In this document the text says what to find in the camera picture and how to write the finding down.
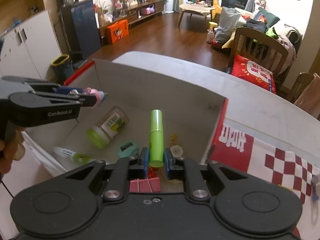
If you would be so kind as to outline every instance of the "yellow toy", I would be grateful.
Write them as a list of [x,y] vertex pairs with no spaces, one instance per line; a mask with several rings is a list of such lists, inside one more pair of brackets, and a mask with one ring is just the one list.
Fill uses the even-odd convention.
[[218,0],[212,0],[212,6],[214,7],[214,9],[211,10],[211,21],[214,20],[216,14],[221,14],[222,11],[222,7],[219,4]]

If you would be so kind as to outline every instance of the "tabletop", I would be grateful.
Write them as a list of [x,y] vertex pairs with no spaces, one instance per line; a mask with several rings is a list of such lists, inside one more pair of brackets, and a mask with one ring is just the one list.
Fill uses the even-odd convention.
[[188,4],[188,3],[183,3],[179,5],[179,8],[182,9],[183,11],[194,11],[201,13],[204,16],[207,16],[211,13],[211,10],[215,9],[214,7],[205,7],[204,5],[201,4]]
[[172,57],[131,51],[113,62],[172,76],[225,96],[229,99],[225,124],[320,167],[320,122],[283,98],[219,70]]

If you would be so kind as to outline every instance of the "green lip balm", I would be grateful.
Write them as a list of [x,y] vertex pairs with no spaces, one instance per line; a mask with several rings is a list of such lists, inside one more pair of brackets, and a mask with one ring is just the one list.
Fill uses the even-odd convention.
[[149,165],[154,168],[159,168],[164,165],[163,162],[163,125],[162,112],[160,110],[153,110],[151,112],[151,126],[150,126],[150,145],[149,145]]

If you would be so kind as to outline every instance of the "white cabinet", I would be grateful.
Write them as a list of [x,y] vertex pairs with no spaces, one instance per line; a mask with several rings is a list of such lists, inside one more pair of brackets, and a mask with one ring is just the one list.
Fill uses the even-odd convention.
[[40,78],[27,46],[22,41],[19,28],[15,28],[4,37],[0,54],[0,71],[3,75]]
[[50,80],[54,72],[50,63],[61,55],[48,11],[38,13],[19,25],[22,39],[41,79]]
[[4,36],[0,71],[3,75],[50,80],[54,77],[50,63],[60,55],[48,11],[43,11]]

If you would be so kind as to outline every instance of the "orange box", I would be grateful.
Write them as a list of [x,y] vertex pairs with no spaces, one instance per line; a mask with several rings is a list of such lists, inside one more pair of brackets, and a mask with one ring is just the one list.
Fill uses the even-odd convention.
[[129,34],[128,21],[121,20],[106,27],[108,43],[113,44]]

